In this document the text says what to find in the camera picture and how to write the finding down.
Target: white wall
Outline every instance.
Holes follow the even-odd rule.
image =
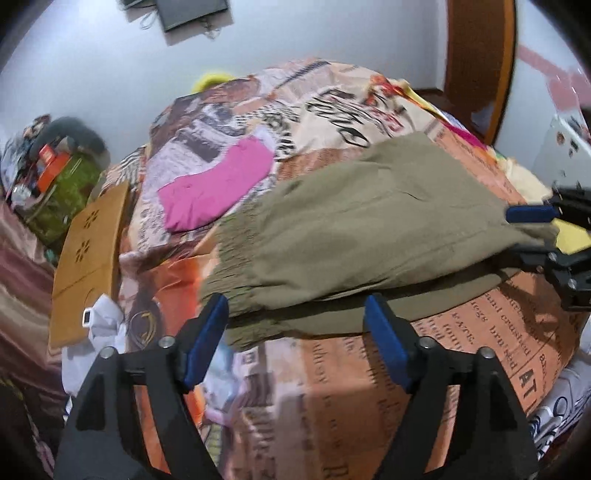
[[[435,87],[443,90],[447,68],[447,0],[437,2],[437,67]]]
[[[517,0],[517,39],[563,70],[580,69],[570,47],[530,0]],[[544,141],[556,107],[546,77],[520,59],[515,60],[511,90],[495,148],[531,168]]]
[[[7,130],[4,128],[3,125],[0,125],[0,154],[2,153],[2,150],[4,149],[4,145],[6,143],[6,141],[8,140],[8,132]]]
[[[208,70],[239,76],[317,56],[434,87],[436,1],[230,0],[210,40],[191,36],[198,25],[142,30],[116,0],[54,0],[0,72],[0,124],[17,132],[46,112],[77,116],[119,161]]]

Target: printed bedsheet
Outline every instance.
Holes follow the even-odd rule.
[[[277,166],[246,198],[276,181],[354,158],[373,143],[424,131],[499,197],[523,201],[487,152],[401,96],[395,82],[363,67],[292,62],[177,99],[152,126],[151,151],[136,152],[133,163],[138,201],[122,241],[119,299],[132,348],[176,334],[198,314],[197,291],[217,262],[214,225],[168,234],[157,189],[211,168],[260,123],[275,135]],[[114,167],[110,184],[125,176],[125,168]],[[583,320],[560,309],[541,277],[522,273],[413,326],[448,348],[493,347],[524,410],[531,412],[571,358]],[[203,385],[187,397],[225,478],[373,476],[408,397],[390,382],[371,339],[284,338],[226,354],[216,378],[222,390],[233,393],[222,402],[216,398],[221,390]],[[138,400],[152,464],[166,470],[147,397],[140,393]],[[443,459],[456,403],[457,391],[451,389],[432,467]]]

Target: clutter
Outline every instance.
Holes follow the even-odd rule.
[[[40,150],[47,144],[56,147],[66,139],[68,153],[77,150],[100,155],[105,151],[105,143],[94,131],[77,118],[63,116],[46,125],[35,137],[28,152],[28,158],[36,162]]]
[[[66,393],[78,395],[82,382],[101,349],[112,346],[119,353],[125,352],[127,328],[124,320],[125,316],[119,306],[105,294],[89,308],[88,338],[61,349],[61,381]]]
[[[503,171],[515,189],[521,193],[528,203],[541,202],[552,194],[552,190],[545,186],[527,168],[519,165],[514,158],[505,158],[496,152],[496,164]]]
[[[72,220],[53,284],[50,346],[87,338],[82,313],[106,294],[116,297],[117,253],[129,182],[110,189]]]
[[[60,153],[37,181],[38,188],[46,189],[44,195],[28,209],[16,205],[15,210],[45,246],[59,252],[70,222],[86,206],[99,175],[88,155]]]
[[[51,122],[49,115],[36,118],[4,149],[0,186],[6,202],[56,253],[98,181],[100,170],[84,152],[104,150],[100,137],[78,119]]]

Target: pink towel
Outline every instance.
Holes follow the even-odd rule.
[[[220,218],[269,175],[273,153],[256,137],[230,147],[210,170],[185,175],[158,191],[169,232],[186,232]]]

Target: wooden door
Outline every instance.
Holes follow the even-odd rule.
[[[448,0],[444,93],[454,115],[487,144],[495,140],[515,53],[514,0]]]

